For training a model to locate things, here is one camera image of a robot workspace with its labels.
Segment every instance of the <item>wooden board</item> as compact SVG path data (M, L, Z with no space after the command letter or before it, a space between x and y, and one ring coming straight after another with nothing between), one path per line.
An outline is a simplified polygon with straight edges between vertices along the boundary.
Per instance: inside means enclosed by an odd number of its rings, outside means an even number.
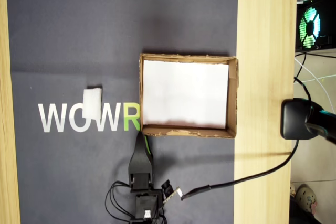
M283 162L280 105L293 96L296 0L238 0L235 179ZM235 186L235 224L288 223L290 165Z
M0 223L19 224L7 0L0 0Z

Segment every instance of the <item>cardboard box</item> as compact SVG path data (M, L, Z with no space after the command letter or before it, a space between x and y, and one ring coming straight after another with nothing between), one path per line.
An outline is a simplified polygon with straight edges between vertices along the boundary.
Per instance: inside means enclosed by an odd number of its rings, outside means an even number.
M226 129L207 129L199 127L171 126L171 125L143 125L143 114L142 114L143 63L145 60L229 65ZM235 57L140 54L139 79L140 79L139 81L140 126L141 131L145 135L149 136L179 135L179 136L222 137L222 138L234 138L236 136L238 60Z

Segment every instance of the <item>cardboard edge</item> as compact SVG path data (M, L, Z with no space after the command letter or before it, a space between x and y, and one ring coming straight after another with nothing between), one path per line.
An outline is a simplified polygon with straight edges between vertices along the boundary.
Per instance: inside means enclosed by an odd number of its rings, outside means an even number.
M155 61L174 61L174 62L188 62L188 63L212 63L212 64L220 64L225 63L228 64L229 61L235 61L236 74L233 79L237 80L237 91L236 91L236 112L235 112L235 129L234 131L231 129L226 129L228 134L201 134L200 131L189 131L187 129L176 129L169 130L166 133L150 133L146 130L147 127L144 128L143 120L142 120L142 101L143 101L143 62L144 60L155 60ZM237 135L237 97L238 97L238 86L239 86L239 69L238 69L238 59L236 57L224 57L224 56L209 56L209 55L165 55L165 54L140 54L139 59L139 99L140 99L140 129L143 131L145 135L148 136L167 136L167 135L175 135L175 136L197 136L197 137L217 137L217 138L235 138Z

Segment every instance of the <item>white sponge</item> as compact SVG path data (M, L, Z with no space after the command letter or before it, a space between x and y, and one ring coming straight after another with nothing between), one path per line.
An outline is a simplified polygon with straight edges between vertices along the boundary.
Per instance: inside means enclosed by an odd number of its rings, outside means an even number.
M101 89L84 89L82 118L101 119Z

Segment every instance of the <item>white cable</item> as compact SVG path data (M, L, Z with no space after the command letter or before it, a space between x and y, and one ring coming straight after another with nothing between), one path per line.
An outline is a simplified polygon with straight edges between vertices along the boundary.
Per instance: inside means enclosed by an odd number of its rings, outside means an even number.
M332 75L330 75L330 76L319 77L319 78L317 78L317 79L318 79L318 80L321 80L321 79L329 78L329 77L336 77L336 74L332 74ZM310 82L310 81L315 81L315 79L310 79L310 80L302 81L302 82Z
M335 114L335 110L334 110L334 107L333 107L333 105L332 105L332 103L331 103L331 100L330 100L330 97L329 97L329 95L328 95L328 92L326 91L326 89L324 88L324 86L322 85L322 83L315 77L315 75L314 75L312 72L310 72L304 65L302 65L300 61L298 61L296 58L294 58L294 60L295 60L299 65L301 65L304 69L306 69L306 70L307 70L307 71L314 77L314 79L321 85L321 87L323 88L323 90L325 91L325 93L326 93L326 95L327 95L327 97L328 97L328 99L329 99L329 102L330 102L330 106L331 106L332 112Z

